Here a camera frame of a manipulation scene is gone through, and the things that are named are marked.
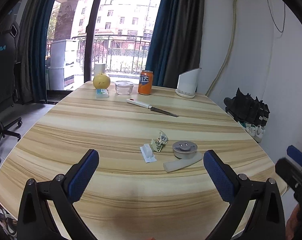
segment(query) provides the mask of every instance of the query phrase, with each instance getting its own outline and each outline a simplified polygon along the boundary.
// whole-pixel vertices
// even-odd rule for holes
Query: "dark curtain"
[[[153,85],[176,88],[179,75],[198,68],[204,0],[161,0],[146,70]]]
[[[55,0],[28,0],[18,46],[22,101],[47,101],[45,82],[46,35]]]

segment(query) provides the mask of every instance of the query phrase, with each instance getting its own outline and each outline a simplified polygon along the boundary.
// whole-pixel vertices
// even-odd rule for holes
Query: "blue gripper pad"
[[[224,164],[213,150],[205,152],[203,156],[203,164],[222,200],[232,203],[238,192],[234,185],[234,183],[236,183],[234,181],[235,176],[237,176],[236,173],[229,165]],[[231,175],[233,178],[229,178],[229,176],[226,174],[226,168],[227,170],[231,170],[231,173],[230,171],[228,173],[230,173],[229,176]]]
[[[99,154],[90,149],[78,164],[73,165],[67,172],[69,177],[67,185],[68,200],[73,203],[80,200],[85,188],[99,164]]]
[[[287,154],[290,158],[292,158],[296,163],[298,163],[302,167],[302,152],[299,151],[293,145],[290,145],[287,149]]]

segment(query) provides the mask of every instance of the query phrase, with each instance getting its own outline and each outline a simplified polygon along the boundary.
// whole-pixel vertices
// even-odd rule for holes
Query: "black office chair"
[[[0,113],[14,105],[14,59],[18,36],[19,26],[14,21],[13,13],[10,12],[0,27]],[[6,135],[21,139],[19,133],[8,130],[16,123],[20,127],[22,118],[19,117],[6,126],[0,121],[0,140]]]

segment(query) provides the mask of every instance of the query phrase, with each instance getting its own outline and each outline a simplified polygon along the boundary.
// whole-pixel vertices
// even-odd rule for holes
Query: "screw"
[[[63,178],[64,178],[64,175],[63,175],[63,174],[56,175],[56,177],[55,177],[55,179],[56,179],[57,181],[61,181]]]
[[[32,185],[34,182],[34,179],[28,179],[28,181],[26,182],[28,185]]]
[[[247,175],[246,174],[243,174],[243,173],[240,173],[239,174],[239,179],[241,179],[241,180],[246,180],[248,177],[247,177]]]
[[[272,185],[276,183],[276,181],[275,181],[273,178],[269,178],[268,181],[269,181],[270,184],[272,184]]]

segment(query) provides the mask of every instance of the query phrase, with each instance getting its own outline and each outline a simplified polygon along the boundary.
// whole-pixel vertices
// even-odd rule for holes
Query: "soda can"
[[[150,95],[153,81],[153,72],[143,70],[140,74],[138,93],[141,95]]]

